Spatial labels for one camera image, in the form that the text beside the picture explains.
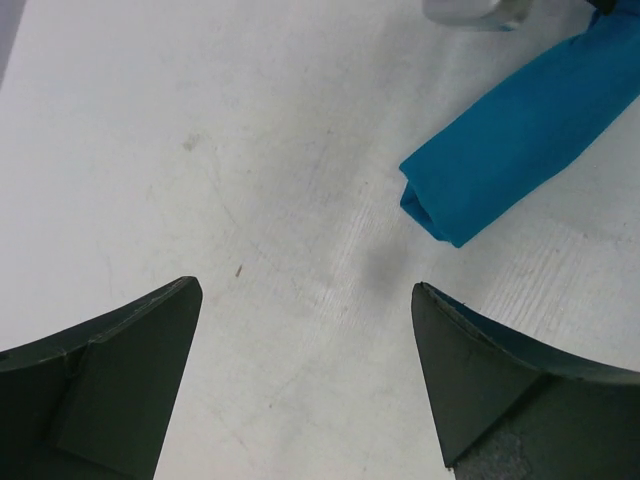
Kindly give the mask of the teal t shirt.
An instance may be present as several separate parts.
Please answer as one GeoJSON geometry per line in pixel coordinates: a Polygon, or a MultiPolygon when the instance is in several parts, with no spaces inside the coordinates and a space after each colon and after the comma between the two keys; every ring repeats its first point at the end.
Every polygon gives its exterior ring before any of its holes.
{"type": "Polygon", "coordinates": [[[639,4],[587,28],[482,96],[400,166],[401,208],[462,247],[575,161],[639,95],[639,4]]]}

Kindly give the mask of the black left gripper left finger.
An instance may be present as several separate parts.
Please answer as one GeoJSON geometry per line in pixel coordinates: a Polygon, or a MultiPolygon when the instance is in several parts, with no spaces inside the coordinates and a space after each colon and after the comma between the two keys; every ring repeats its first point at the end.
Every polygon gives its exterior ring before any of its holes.
{"type": "Polygon", "coordinates": [[[181,277],[3,351],[2,478],[153,478],[202,300],[181,277]]]}

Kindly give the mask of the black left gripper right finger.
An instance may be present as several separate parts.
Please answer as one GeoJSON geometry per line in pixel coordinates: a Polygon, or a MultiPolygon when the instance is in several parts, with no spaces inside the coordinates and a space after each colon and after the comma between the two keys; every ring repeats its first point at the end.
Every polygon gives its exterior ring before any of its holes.
{"type": "Polygon", "coordinates": [[[444,465],[458,479],[635,479],[639,375],[540,342],[430,284],[414,335],[444,465]]]}

